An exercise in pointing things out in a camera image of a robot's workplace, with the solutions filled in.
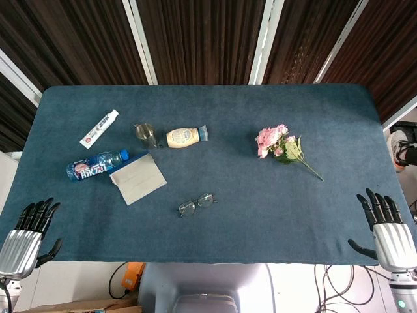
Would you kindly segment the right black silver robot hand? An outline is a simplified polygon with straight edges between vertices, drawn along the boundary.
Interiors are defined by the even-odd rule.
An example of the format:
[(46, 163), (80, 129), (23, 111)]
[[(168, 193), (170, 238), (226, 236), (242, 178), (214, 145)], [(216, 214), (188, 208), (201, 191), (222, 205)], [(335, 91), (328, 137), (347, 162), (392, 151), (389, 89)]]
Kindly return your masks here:
[(378, 261), (386, 271), (402, 273), (416, 268), (416, 247), (411, 231), (404, 223), (397, 203), (389, 196), (382, 196), (366, 189), (367, 197), (356, 197), (366, 216), (375, 242), (375, 249), (360, 246), (349, 239), (348, 244), (357, 253)]

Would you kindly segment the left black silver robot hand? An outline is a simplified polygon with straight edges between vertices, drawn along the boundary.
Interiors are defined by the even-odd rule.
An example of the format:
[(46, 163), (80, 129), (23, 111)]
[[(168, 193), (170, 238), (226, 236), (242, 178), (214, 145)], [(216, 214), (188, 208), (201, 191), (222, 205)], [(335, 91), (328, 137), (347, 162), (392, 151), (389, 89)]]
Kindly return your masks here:
[(53, 248), (40, 255), (40, 246), (51, 220), (60, 206), (53, 198), (29, 204), (21, 213), (1, 248), (1, 283), (22, 280), (34, 269), (53, 260), (59, 253), (63, 240), (58, 238)]

